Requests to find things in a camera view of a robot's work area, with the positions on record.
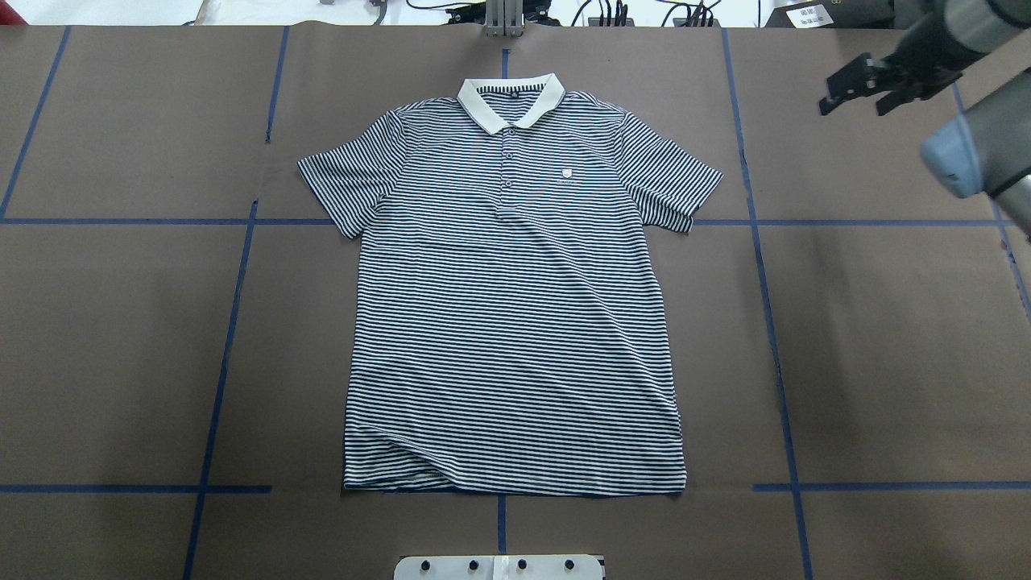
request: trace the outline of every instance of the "metal bracket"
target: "metal bracket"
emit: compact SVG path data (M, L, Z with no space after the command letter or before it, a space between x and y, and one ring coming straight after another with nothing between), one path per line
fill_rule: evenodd
M605 580L604 561L587 554L408 556L394 580Z
M523 36L523 0L487 0L484 21L488 36Z

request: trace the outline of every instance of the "shirt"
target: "shirt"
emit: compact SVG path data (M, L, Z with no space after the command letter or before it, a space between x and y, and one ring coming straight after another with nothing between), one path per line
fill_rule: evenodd
M468 79L298 162L361 235L345 488L681 491L643 226L722 174L554 74Z

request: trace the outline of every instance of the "white paper tag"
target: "white paper tag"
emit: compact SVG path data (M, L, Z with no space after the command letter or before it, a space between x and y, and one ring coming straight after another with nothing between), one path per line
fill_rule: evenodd
M795 25L795 28L817 28L834 24L823 4L788 10L788 18L791 19L791 24Z

